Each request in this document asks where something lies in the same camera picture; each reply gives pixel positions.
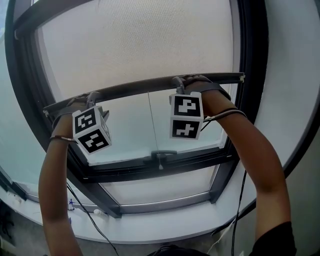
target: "window glass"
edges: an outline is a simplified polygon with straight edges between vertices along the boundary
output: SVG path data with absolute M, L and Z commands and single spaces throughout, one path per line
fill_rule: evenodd
M 37 34 L 57 101 L 128 82 L 233 67 L 226 0 L 90 1 Z
M 214 121 L 200 133 L 198 140 L 170 138 L 169 95 L 175 92 L 174 89 L 162 90 L 98 103 L 104 111 L 110 111 L 106 125 L 112 146 L 91 155 L 82 151 L 89 164 L 93 166 L 143 158 L 156 150 L 186 153 L 223 147 L 225 133 Z
M 5 42 L 0 42 L 0 166 L 27 194 L 38 196 L 39 175 L 46 152 L 31 131 L 12 88 L 5 54 Z M 93 204 L 75 188 L 84 204 Z M 68 192 L 68 198 L 75 198 Z
M 0 37 L 5 33 L 6 13 L 9 0 L 0 1 Z
M 169 176 L 101 185 L 120 205 L 154 203 L 209 191 L 216 170 L 211 166 Z

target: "black cable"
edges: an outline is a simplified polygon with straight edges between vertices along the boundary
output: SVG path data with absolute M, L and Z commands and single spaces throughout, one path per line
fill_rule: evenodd
M 241 205 L 242 194 L 244 192 L 244 187 L 245 187 L 245 182 L 246 182 L 246 176 L 247 176 L 247 171 L 245 170 L 244 175 L 243 175 L 243 179 L 242 179 L 242 186 L 241 186 L 241 192 L 240 192 L 240 197 L 239 197 L 238 210 L 236 212 L 235 219 L 234 219 L 234 226 L 233 226 L 233 232 L 232 232 L 231 256 L 235 256 L 236 227 L 237 227 L 237 222 L 238 222 L 238 217 L 239 217 L 239 210 L 240 210 L 240 205 Z
M 211 117 L 211 118 L 208 118 L 208 119 L 205 119 L 203 122 L 207 122 L 205 124 L 205 126 L 203 128 L 201 128 L 201 132 L 208 126 L 208 124 L 210 124 L 212 121 L 217 121 L 219 119 L 222 119 L 222 118 L 225 118 L 229 115 L 232 115 L 232 114 L 241 114 L 243 116 L 245 116 L 245 118 L 247 118 L 246 114 L 243 113 L 242 111 L 238 110 L 237 108 L 228 108 L 228 109 L 225 109 L 224 111 L 220 112 L 219 114 L 216 114 L 215 116 Z
M 78 203 L 80 204 L 80 206 L 83 208 L 83 210 L 85 211 L 85 213 L 89 216 L 89 219 L 91 220 L 93 226 L 95 227 L 95 229 L 99 232 L 99 234 L 101 236 L 103 236 L 103 238 L 105 238 L 109 244 L 112 246 L 112 248 L 114 249 L 115 253 L 117 256 L 119 256 L 116 247 L 113 245 L 112 242 L 110 242 L 110 240 L 105 236 L 104 233 L 102 233 L 102 231 L 99 229 L 99 227 L 97 226 L 97 224 L 95 223 L 95 221 L 92 219 L 90 213 L 87 211 L 87 209 L 83 206 L 83 204 L 80 202 L 80 200 L 78 199 L 78 197 L 76 196 L 75 192 L 73 191 L 73 189 L 71 188 L 71 186 L 66 183 L 66 187 L 69 189 L 69 191 L 71 192 L 71 194 L 74 196 L 74 198 L 78 201 Z

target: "forearm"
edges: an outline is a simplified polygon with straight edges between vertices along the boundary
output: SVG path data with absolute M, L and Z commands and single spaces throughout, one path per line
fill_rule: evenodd
M 276 151 L 266 137 L 244 116 L 232 114 L 218 121 L 231 139 L 257 191 L 285 186 Z
M 53 135 L 72 138 L 72 118 L 63 116 Z M 46 152 L 39 178 L 39 203 L 43 220 L 58 221 L 68 217 L 67 198 L 68 142 L 52 140 Z

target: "fiducial marker cube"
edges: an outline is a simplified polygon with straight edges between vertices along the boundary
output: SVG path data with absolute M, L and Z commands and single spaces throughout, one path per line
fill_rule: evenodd
M 170 138 L 197 140 L 204 121 L 200 92 L 170 95 Z
M 109 129 L 99 108 L 95 105 L 86 111 L 72 113 L 73 138 L 88 155 L 112 145 Z

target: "black window frame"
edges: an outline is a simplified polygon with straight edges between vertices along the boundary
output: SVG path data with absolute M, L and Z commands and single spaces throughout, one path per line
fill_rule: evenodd
M 65 106 L 67 101 L 55 102 L 39 56 L 36 29 L 63 12 L 90 1 L 39 0 L 14 21 L 16 1 L 9 0 L 5 25 L 8 71 L 23 115 L 45 151 L 49 145 L 54 117 L 47 117 L 43 109 L 53 112 Z M 268 60 L 267 12 L 264 1 L 237 0 L 237 5 L 240 20 L 240 72 L 204 75 L 222 84 L 238 83 L 235 105 L 254 123 L 262 97 Z M 243 74 L 245 74 L 244 82 L 241 81 Z M 171 78 L 161 77 L 101 89 L 98 91 L 102 92 L 103 98 L 99 101 L 147 91 L 172 89 Z M 71 145 L 68 149 L 67 176 L 77 187 L 82 187 L 80 191 L 85 191 L 84 194 L 89 199 L 95 203 L 98 201 L 96 204 L 101 209 L 118 218 L 121 216 L 119 205 L 114 205 L 112 210 L 109 207 L 110 203 L 108 207 L 103 206 L 106 200 L 110 200 L 110 196 L 97 198 L 99 197 L 97 193 L 103 191 L 98 183 L 155 178 L 220 165 L 213 182 L 214 186 L 210 190 L 210 200 L 215 203 L 232 176 L 239 162 L 239 156 L 227 138 L 223 149 L 211 148 L 175 156 L 169 155 L 167 160 L 162 164 L 163 170 L 159 170 L 158 162 L 145 165 L 143 158 L 89 166 L 78 146 Z

